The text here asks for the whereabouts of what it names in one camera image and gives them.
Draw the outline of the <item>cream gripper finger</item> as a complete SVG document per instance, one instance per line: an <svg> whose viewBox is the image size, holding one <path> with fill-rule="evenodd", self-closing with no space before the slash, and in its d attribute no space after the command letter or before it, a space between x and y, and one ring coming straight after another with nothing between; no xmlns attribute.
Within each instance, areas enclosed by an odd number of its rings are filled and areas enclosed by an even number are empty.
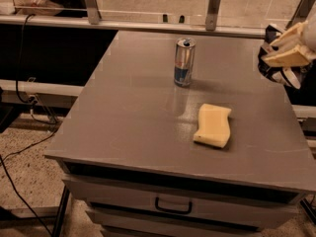
<svg viewBox="0 0 316 237"><path fill-rule="evenodd" d="M313 51L306 45L298 44L282 53L264 55L262 59L270 67L306 66L313 60Z"/></svg>
<svg viewBox="0 0 316 237"><path fill-rule="evenodd" d="M302 44L306 45L304 32L308 26L308 22L300 22L290 27L284 33L282 33L277 39L270 43L270 46L282 47L287 44Z"/></svg>

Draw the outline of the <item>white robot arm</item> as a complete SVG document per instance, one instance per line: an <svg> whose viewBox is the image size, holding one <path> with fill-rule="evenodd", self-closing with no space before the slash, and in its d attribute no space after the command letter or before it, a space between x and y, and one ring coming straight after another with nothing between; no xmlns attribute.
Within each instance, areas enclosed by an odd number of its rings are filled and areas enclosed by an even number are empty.
<svg viewBox="0 0 316 237"><path fill-rule="evenodd" d="M262 57L270 67L299 67L316 58L316 15L296 23L269 44Z"/></svg>

